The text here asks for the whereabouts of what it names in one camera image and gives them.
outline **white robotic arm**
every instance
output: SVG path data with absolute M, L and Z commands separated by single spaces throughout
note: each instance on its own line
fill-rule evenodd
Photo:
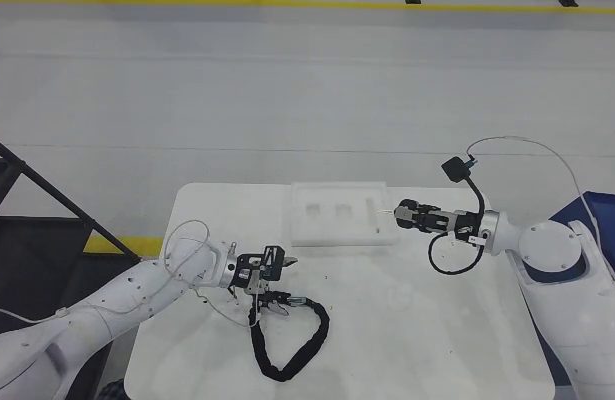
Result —
M 463 168 L 456 159 L 443 169 L 454 182 L 467 180 L 481 200 L 465 172 L 469 165 Z M 504 212 L 485 211 L 479 203 L 478 213 L 452 213 L 403 200 L 393 213 L 402 228 L 439 233 L 430 243 L 429 260 L 441 273 L 467 272 L 483 252 L 505 252 L 532 317 L 578 398 L 615 400 L 615 279 L 590 231 L 579 221 L 519 228 Z M 434 242 L 450 233 L 478 247 L 475 261 L 459 271 L 441 270 L 433 261 Z
M 261 287 L 259 282 L 280 278 L 278 268 L 268 268 L 274 277 L 261 275 L 257 270 L 260 257 L 257 265 L 243 266 L 235 248 L 235 243 L 228 246 L 178 239 L 168 257 L 142 261 L 46 321 L 1 334 L 0 400 L 64 399 L 94 353 L 165 309 L 188 289 L 247 287 L 252 277 L 260 276 L 256 285 L 265 290 L 267 284 Z M 277 261 L 281 267 L 295 262 Z

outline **black metal frame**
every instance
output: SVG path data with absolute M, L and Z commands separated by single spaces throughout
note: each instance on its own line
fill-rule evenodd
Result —
M 140 257 L 125 246 L 120 240 L 112 235 L 107 229 L 100 225 L 96 220 L 89 216 L 85 211 L 78 207 L 73 201 L 69 200 L 67 196 L 62 194 L 54 185 L 49 183 L 38 172 L 31 168 L 25 161 L 21 160 L 12 153 L 7 147 L 0 143 L 0 157 L 7 162 L 8 166 L 4 172 L 3 178 L 0 182 L 0 204 L 5 200 L 7 193 L 11 190 L 14 182 L 22 174 L 29 178 L 32 182 L 38 185 L 41 189 L 51 195 L 54 199 L 58 200 L 60 204 L 65 206 L 69 211 L 74 213 L 79 219 L 89 225 L 93 230 L 98 232 L 102 237 L 111 242 L 120 251 L 127 255 L 134 263 L 140 262 Z

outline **coiled black cable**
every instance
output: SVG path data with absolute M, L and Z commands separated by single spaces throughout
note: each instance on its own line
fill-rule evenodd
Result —
M 483 198 L 482 193 L 480 193 L 480 190 L 478 190 L 478 188 L 476 187 L 474 182 L 471 180 L 471 178 L 466 177 L 465 181 L 467 182 L 467 184 L 469 185 L 471 190 L 474 191 L 474 193 L 476 194 L 476 197 L 478 198 L 478 218 L 477 218 L 476 226 L 474 227 L 474 229 L 476 231 L 476 234 L 478 234 L 478 230 L 480 228 L 480 221 L 482 221 L 483 215 L 485 215 L 485 199 Z M 442 269 L 438 268 L 438 266 L 434 262 L 434 257 L 432 256 L 432 251 L 434 249 L 434 243 L 436 243 L 436 241 L 438 239 L 443 238 L 443 237 L 447 236 L 448 234 L 449 234 L 449 232 L 443 232 L 443 233 L 439 234 L 438 236 L 434 237 L 431 240 L 431 242 L 429 242 L 429 248 L 427 249 L 427 257 L 429 257 L 429 263 L 431 264 L 432 268 L 434 268 L 434 270 L 436 270 L 437 272 L 440 272 L 443 275 L 460 275 L 460 274 L 464 274 L 465 272 L 467 272 L 467 271 L 471 270 L 472 268 L 474 268 L 476 266 L 476 264 L 478 264 L 478 262 L 480 261 L 481 257 L 483 256 L 483 251 L 485 250 L 485 246 L 480 246 L 474 261 L 471 264 L 469 264 L 468 266 L 466 266 L 465 268 L 462 268 L 462 269 L 459 269 L 459 270 L 456 270 L 456 271 L 445 271 L 445 270 L 442 270 Z

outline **yellow stripe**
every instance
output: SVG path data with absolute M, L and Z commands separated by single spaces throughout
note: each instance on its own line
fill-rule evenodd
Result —
M 154 257 L 160 254 L 163 238 L 125 236 L 119 237 L 121 242 L 139 256 Z M 85 253 L 121 253 L 113 244 L 102 236 L 92 236 L 85 246 Z
M 505 6 L 505 5 L 451 5 L 451 4 L 403 4 L 367 3 L 344 1 L 303 0 L 0 0 L 0 3 L 60 3 L 60 4 L 105 4 L 147 6 L 271 6 L 310 8 L 356 8 L 374 10 L 408 11 L 471 11 L 507 13 L 564 13 L 564 14 L 615 14 L 615 8 L 559 7 L 559 6 Z

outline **table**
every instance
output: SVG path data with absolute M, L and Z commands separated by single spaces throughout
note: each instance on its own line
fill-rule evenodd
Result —
M 475 211 L 469 189 L 389 188 L 446 210 Z M 320 353 L 293 380 L 264 377 L 249 330 L 222 318 L 191 291 L 140 326 L 125 378 L 134 400 L 164 399 L 552 399 L 554 384 L 516 278 L 504 255 L 483 256 L 460 276 L 435 272 L 431 235 L 401 231 L 386 247 L 294 248 L 289 240 L 290 187 L 194 183 L 178 192 L 167 234 L 198 218 L 212 240 L 238 242 L 237 253 L 279 244 L 298 264 L 272 289 L 323 304 L 331 326 Z M 443 240 L 442 268 L 473 260 L 475 250 Z M 224 289 L 204 293 L 226 314 L 246 321 Z M 282 368 L 315 332 L 310 309 L 289 317 L 264 313 L 269 357 Z

